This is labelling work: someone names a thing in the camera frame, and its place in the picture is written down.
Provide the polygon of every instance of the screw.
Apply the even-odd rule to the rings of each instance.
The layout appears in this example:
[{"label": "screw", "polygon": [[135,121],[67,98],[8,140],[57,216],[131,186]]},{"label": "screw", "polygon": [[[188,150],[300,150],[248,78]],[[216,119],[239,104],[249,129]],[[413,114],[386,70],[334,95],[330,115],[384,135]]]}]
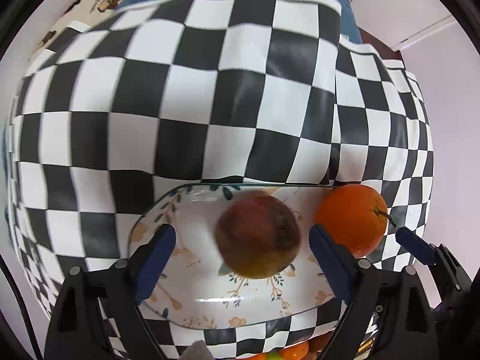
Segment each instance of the screw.
[{"label": "screw", "polygon": [[118,259],[116,262],[115,262],[115,268],[117,269],[122,269],[122,268],[125,268],[127,266],[127,260],[125,259]]},{"label": "screw", "polygon": [[78,275],[80,273],[80,267],[79,266],[73,266],[70,268],[70,274],[72,276]]},{"label": "screw", "polygon": [[409,265],[409,266],[405,267],[405,272],[408,273],[409,275],[413,276],[414,274],[417,273],[417,270],[414,267],[412,267],[411,265]]},{"label": "screw", "polygon": [[368,269],[371,267],[371,262],[368,261],[367,259],[360,259],[358,261],[358,266],[363,269]]}]

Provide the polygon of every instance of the cable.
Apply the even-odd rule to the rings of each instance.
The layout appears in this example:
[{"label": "cable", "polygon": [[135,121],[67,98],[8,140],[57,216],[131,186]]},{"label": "cable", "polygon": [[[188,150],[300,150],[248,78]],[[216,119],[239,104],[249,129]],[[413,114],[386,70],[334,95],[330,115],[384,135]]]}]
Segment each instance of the cable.
[{"label": "cable", "polygon": [[8,269],[8,266],[5,263],[5,260],[3,259],[1,254],[0,268],[5,277],[7,278],[8,284],[10,284],[10,288],[15,295],[15,299],[17,300],[18,307],[20,308],[20,312],[22,314],[23,322],[25,323],[25,328],[27,329],[28,338],[30,338],[30,343],[32,344],[33,352],[35,353],[35,357],[37,358],[37,360],[43,360],[42,352],[40,351],[37,337],[35,336],[35,332],[33,330],[32,321],[30,320],[30,316],[28,315],[27,306],[25,304],[25,301],[23,300],[17,283],[15,283],[14,277],[11,275],[11,272]]}]

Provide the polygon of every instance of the checkered cloth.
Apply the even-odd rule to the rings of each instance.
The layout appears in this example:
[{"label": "checkered cloth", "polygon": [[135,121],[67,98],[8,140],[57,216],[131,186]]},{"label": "checkered cloth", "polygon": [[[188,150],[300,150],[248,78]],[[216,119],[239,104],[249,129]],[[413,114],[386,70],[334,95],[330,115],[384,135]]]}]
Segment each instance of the checkered cloth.
[{"label": "checkered cloth", "polygon": [[[128,257],[135,221],[184,183],[362,183],[422,235],[433,179],[422,93],[401,61],[340,38],[340,9],[159,0],[85,33],[73,23],[42,52],[6,139],[10,231],[47,314],[70,267]],[[368,258],[399,271],[413,257],[394,233]]]}]

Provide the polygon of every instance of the blue gripper pad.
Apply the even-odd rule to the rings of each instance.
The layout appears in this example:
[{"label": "blue gripper pad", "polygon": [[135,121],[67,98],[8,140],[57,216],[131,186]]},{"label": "blue gripper pad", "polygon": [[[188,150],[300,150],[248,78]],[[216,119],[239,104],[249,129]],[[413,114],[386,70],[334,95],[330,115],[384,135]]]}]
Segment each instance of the blue gripper pad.
[{"label": "blue gripper pad", "polygon": [[321,225],[314,225],[310,229],[309,244],[333,293],[349,304],[358,273],[357,260],[346,247],[335,243]]},{"label": "blue gripper pad", "polygon": [[399,228],[395,239],[424,266],[435,265],[435,249],[407,227]]},{"label": "blue gripper pad", "polygon": [[155,233],[147,245],[142,245],[138,248],[145,248],[145,251],[147,253],[149,252],[149,254],[145,257],[145,263],[140,268],[137,275],[135,288],[135,303],[137,305],[152,295],[155,285],[157,284],[176,243],[177,236],[175,234],[175,229],[171,225],[165,223],[160,226],[157,233]]}]

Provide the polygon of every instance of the glass plate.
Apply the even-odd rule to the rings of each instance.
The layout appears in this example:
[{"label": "glass plate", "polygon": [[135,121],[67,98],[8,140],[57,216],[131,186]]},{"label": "glass plate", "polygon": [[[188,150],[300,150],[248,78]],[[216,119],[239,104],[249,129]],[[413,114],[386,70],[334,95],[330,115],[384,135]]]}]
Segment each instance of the glass plate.
[{"label": "glass plate", "polygon": [[[166,193],[135,224],[129,256],[162,223],[177,232],[176,247],[152,296],[143,303],[181,326],[221,329],[275,320],[319,306],[333,297],[308,245],[315,210],[329,186],[187,184]],[[286,204],[301,230],[301,247],[284,271],[248,279],[225,266],[213,232],[222,213],[245,193],[261,190]]]}]

